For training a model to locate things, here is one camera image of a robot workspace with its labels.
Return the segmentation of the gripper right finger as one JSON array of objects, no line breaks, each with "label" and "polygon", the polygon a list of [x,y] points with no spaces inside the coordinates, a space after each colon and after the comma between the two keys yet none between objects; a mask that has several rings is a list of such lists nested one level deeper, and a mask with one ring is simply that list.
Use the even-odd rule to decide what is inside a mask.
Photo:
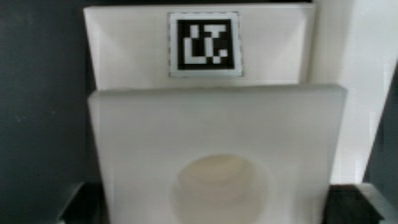
[{"label": "gripper right finger", "polygon": [[331,186],[324,224],[398,224],[398,210],[370,183]]}]

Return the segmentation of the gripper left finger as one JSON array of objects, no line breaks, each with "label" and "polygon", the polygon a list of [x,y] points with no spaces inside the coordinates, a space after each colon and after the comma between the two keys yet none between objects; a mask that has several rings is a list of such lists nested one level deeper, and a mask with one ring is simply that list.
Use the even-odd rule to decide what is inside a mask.
[{"label": "gripper left finger", "polygon": [[107,224],[103,186],[82,182],[57,217],[57,224]]}]

